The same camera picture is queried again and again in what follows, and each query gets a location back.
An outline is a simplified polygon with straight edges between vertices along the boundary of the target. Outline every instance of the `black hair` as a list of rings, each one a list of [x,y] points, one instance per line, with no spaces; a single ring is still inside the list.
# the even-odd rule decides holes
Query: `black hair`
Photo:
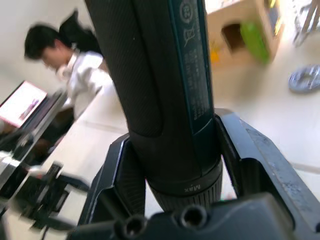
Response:
[[[41,58],[45,48],[54,48],[55,40],[61,41],[66,47],[71,48],[71,42],[61,35],[55,28],[45,25],[33,25],[24,41],[24,56],[32,60]]]

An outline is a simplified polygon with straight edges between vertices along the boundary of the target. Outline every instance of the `gray round object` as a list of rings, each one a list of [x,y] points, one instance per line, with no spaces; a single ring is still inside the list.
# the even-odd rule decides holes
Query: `gray round object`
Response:
[[[320,65],[310,65],[294,72],[288,83],[295,93],[309,93],[320,87]]]

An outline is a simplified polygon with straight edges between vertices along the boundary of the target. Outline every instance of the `label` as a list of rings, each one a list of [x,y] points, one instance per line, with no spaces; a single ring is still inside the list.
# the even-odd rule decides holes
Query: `label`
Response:
[[[205,27],[200,26],[197,0],[171,0],[169,8],[189,121],[195,134],[213,117],[211,85],[206,74],[206,68],[209,67],[208,56],[204,56],[204,48],[207,46],[203,46],[201,34]]]

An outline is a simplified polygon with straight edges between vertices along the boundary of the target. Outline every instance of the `laptop screen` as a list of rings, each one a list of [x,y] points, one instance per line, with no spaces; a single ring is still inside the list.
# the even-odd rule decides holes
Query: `laptop screen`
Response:
[[[47,93],[24,81],[1,105],[0,119],[20,128],[46,98]]]

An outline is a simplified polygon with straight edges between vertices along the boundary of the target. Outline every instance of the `green object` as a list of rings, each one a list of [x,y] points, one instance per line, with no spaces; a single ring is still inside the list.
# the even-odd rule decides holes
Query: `green object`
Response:
[[[260,62],[266,64],[269,61],[269,53],[258,27],[252,23],[242,23],[240,33],[246,48]]]

